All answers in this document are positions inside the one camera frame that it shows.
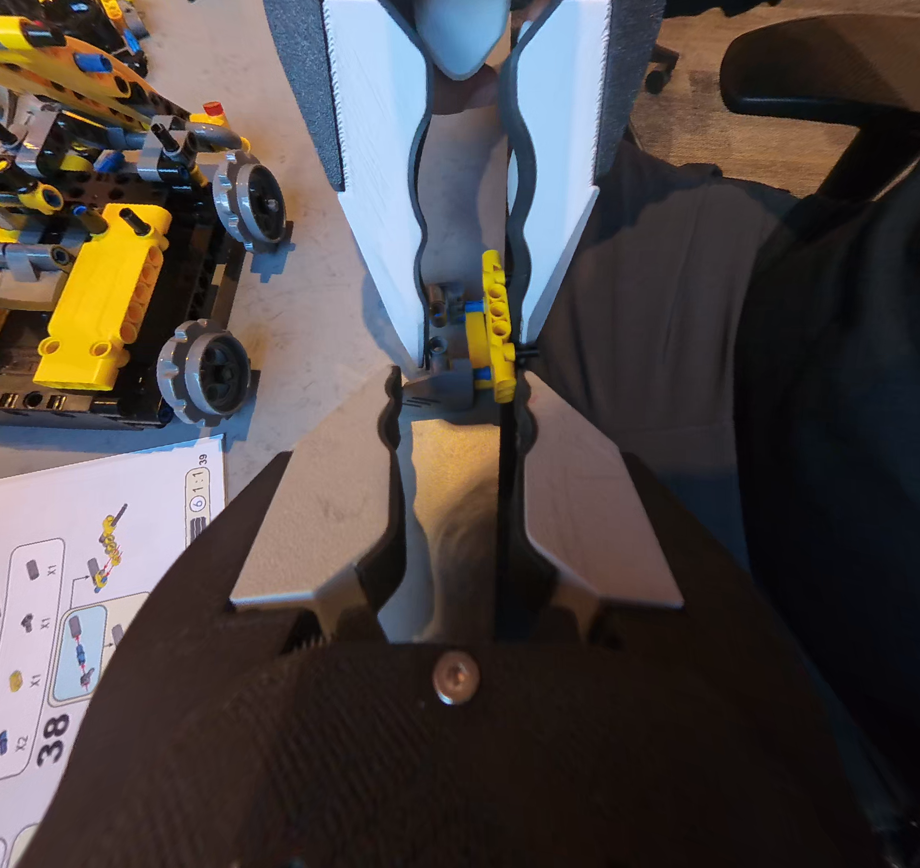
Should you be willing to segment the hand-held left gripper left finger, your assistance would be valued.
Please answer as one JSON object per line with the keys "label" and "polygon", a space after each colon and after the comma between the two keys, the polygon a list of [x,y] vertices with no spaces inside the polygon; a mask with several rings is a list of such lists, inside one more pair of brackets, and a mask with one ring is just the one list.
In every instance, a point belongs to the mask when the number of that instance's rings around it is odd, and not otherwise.
{"label": "hand-held left gripper left finger", "polygon": [[377,614],[407,567],[397,448],[402,374],[392,366],[293,449],[230,599],[307,610],[331,640],[385,641]]}

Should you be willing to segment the grey brick bucket assembly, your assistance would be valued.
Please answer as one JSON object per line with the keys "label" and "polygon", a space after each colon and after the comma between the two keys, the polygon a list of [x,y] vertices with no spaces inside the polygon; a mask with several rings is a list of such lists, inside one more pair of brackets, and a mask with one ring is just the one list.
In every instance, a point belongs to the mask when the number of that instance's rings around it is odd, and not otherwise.
{"label": "grey brick bucket assembly", "polygon": [[475,401],[474,368],[466,337],[466,295],[461,281],[426,288],[429,324],[424,372],[406,381],[402,408],[413,417],[444,417],[470,410]]}

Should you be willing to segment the white building instruction booklet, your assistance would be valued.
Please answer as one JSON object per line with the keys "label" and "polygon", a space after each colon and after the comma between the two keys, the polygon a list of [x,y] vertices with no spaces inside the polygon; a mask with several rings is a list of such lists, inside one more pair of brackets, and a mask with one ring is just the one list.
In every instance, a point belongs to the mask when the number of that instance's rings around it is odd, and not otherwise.
{"label": "white building instruction booklet", "polygon": [[2,480],[2,866],[27,849],[132,620],[224,509],[223,442]]}

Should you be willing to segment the black office chair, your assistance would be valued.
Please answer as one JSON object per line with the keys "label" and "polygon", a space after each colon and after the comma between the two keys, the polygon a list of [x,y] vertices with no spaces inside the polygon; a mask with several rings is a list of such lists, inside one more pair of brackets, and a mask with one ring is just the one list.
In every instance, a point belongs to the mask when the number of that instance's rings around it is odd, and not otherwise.
{"label": "black office chair", "polygon": [[631,115],[639,145],[672,164],[803,197],[878,197],[918,165],[918,15],[841,12],[716,36],[665,39],[678,55]]}

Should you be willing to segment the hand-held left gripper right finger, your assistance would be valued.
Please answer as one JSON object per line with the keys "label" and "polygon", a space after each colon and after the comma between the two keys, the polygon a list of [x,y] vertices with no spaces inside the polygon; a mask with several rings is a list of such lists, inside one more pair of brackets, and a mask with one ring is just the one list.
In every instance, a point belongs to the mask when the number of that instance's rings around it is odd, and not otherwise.
{"label": "hand-held left gripper right finger", "polygon": [[517,391],[518,582],[586,639],[610,608],[684,608],[615,443],[530,370]]}

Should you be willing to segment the person's right hand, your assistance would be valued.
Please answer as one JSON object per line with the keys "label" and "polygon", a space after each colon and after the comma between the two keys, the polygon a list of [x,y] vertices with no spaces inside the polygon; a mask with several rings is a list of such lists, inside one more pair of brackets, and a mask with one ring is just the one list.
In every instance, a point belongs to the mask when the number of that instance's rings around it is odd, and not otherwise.
{"label": "person's right hand", "polygon": [[464,80],[453,80],[438,67],[432,71],[432,115],[454,115],[498,104],[499,71],[483,64]]}

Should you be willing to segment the yellow black brick vehicle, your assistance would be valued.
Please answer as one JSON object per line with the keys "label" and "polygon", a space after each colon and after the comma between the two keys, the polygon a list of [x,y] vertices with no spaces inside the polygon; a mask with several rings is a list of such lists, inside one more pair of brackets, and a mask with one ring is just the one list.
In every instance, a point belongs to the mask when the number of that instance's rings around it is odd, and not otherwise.
{"label": "yellow black brick vehicle", "polygon": [[215,426],[247,401],[226,328],[246,253],[290,235],[223,106],[192,114],[101,48],[2,16],[2,424]]}

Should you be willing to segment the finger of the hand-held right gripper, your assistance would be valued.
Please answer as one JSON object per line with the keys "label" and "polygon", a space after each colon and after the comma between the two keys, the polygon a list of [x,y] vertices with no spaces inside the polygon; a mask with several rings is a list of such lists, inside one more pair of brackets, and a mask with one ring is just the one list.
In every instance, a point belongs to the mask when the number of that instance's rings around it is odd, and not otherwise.
{"label": "finger of the hand-held right gripper", "polygon": [[389,0],[323,0],[342,163],[339,204],[408,356],[426,362],[420,258],[420,149],[431,120],[431,64]]}
{"label": "finger of the hand-held right gripper", "polygon": [[612,0],[553,0],[523,27],[501,76],[511,161],[506,224],[512,325],[535,342],[599,195]]}

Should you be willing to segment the yellow brick panel with pins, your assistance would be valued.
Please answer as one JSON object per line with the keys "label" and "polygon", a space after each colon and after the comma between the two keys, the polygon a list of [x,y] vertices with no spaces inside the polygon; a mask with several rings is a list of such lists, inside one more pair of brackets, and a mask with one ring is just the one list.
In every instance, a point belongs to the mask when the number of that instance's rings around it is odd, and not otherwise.
{"label": "yellow brick panel with pins", "polygon": [[539,355],[534,345],[516,348],[506,276],[497,250],[482,254],[482,297],[465,302],[468,358],[476,391],[492,391],[499,404],[512,402],[521,362]]}

